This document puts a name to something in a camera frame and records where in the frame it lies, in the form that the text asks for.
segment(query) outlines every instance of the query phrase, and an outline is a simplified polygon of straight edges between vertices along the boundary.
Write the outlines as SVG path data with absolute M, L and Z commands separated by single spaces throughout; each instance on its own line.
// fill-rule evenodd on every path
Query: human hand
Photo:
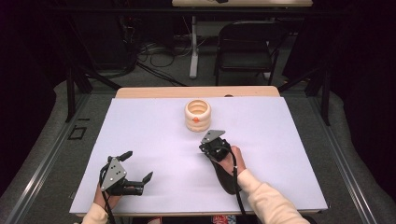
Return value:
M 110 205 L 111 209 L 113 209 L 117 203 L 119 203 L 122 196 L 110 196 L 108 198 L 108 204 Z M 100 190 L 99 184 L 96 187 L 95 197 L 93 198 L 93 202 L 101 206 L 103 209 L 106 210 L 106 202 L 103 198 L 102 191 Z
M 236 158 L 236 166 L 237 168 L 237 175 L 241 174 L 242 171 L 246 170 L 247 167 L 245 165 L 244 159 L 242 158 L 242 152 L 239 147 L 232 146 L 231 151 L 235 155 Z M 233 175 L 233 155 L 228 153 L 228 155 L 222 160 L 218 162 L 219 165 L 230 175 Z

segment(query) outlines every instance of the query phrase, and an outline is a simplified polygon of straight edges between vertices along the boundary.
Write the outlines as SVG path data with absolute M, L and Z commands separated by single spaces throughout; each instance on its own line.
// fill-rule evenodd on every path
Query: table leg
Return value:
M 68 123 L 73 116 L 76 114 L 76 96 L 74 88 L 74 79 L 71 68 L 66 74 L 66 84 L 67 84 L 67 118 L 66 123 Z
M 197 78 L 198 69 L 198 48 L 197 48 L 197 22 L 195 16 L 192 16 L 192 55 L 191 55 L 191 67 L 190 67 L 190 78 Z

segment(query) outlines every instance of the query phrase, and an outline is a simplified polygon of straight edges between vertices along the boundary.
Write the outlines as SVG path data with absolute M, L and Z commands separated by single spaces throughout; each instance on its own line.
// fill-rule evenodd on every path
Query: wooden table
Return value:
M 191 98 L 211 104 L 209 129 L 225 130 L 222 137 L 243 148 L 249 169 L 259 179 L 269 181 L 301 212 L 327 209 L 289 109 L 275 87 L 160 87 L 119 89 L 70 213 L 84 216 L 88 211 L 106 158 L 132 150 L 134 155 L 121 163 L 126 178 L 154 174 L 142 196 L 121 199 L 115 216 L 240 214 L 235 196 L 224 192 L 198 148 L 206 132 L 191 132 L 184 124 L 184 106 Z M 241 197 L 246 211 L 253 213 L 247 195 Z

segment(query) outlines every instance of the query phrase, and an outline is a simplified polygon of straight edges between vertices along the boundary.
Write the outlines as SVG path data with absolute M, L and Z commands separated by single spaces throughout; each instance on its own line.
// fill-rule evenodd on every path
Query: white sleeve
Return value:
M 309 223 L 279 191 L 258 180 L 248 169 L 238 176 L 238 184 L 257 217 L 265 224 Z
M 83 224 L 106 224 L 107 212 L 98 204 L 92 203 L 90 210 L 82 220 Z

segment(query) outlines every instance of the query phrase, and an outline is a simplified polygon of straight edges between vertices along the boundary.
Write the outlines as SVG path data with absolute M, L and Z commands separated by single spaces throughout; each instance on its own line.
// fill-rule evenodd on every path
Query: stacked rings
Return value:
M 193 132 L 202 132 L 210 126 L 212 109 L 205 100 L 192 100 L 184 109 L 186 126 Z

